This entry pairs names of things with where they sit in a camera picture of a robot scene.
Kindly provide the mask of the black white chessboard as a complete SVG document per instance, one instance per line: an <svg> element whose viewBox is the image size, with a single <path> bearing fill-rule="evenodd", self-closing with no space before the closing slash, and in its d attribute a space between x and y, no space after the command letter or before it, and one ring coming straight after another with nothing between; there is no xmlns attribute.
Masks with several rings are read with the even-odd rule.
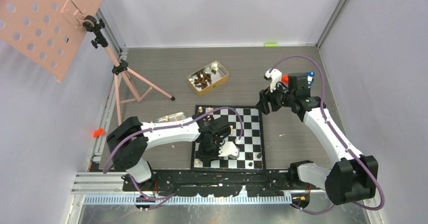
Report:
<svg viewBox="0 0 428 224"><path fill-rule="evenodd" d="M240 130L243 129L241 144L238 146L240 155L237 159L228 157L220 158L211 162L210 167L203 167L202 162L197 159L197 150L199 144L194 142L192 145L193 155L191 156L190 169L193 171L223 171L223 172L261 172L266 170L265 164L265 147L264 133L262 124L262 114L253 106L238 105L232 108L241 116L243 125L240 125L236 114L230 109L222 109L213 113L215 119L224 117L233 126L233 132L227 137L226 141L235 141L240 135ZM195 161L200 161L201 166L195 166ZM261 168L256 168L254 162L260 161ZM253 162L253 166L249 167L248 163Z"/></svg>

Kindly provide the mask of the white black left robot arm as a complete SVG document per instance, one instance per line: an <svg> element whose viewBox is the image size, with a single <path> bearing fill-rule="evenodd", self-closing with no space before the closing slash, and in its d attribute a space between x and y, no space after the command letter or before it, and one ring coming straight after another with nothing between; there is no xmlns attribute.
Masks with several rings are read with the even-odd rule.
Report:
<svg viewBox="0 0 428 224"><path fill-rule="evenodd" d="M143 191L150 190L155 183L152 170L143 159L146 150L175 142L197 142L203 162L222 157L237 158L240 150L233 141L226 141L232 126L226 118L214 118L208 114L196 114L177 122L148 123L137 117L123 121L107 137L110 157L103 173L111 169L127 172Z"/></svg>

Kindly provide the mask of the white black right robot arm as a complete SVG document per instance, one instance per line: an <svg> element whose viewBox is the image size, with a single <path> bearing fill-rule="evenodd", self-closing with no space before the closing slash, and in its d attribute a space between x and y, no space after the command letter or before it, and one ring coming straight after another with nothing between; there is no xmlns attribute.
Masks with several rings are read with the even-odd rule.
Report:
<svg viewBox="0 0 428 224"><path fill-rule="evenodd" d="M267 115L289 107L317 137L326 151L331 168L311 160L290 164L288 182L301 189L310 184L324 190L334 205L375 197L379 164L373 156L365 156L340 131L319 96L311 96L314 73L283 75L277 69L267 70L267 89L259 93L256 109Z"/></svg>

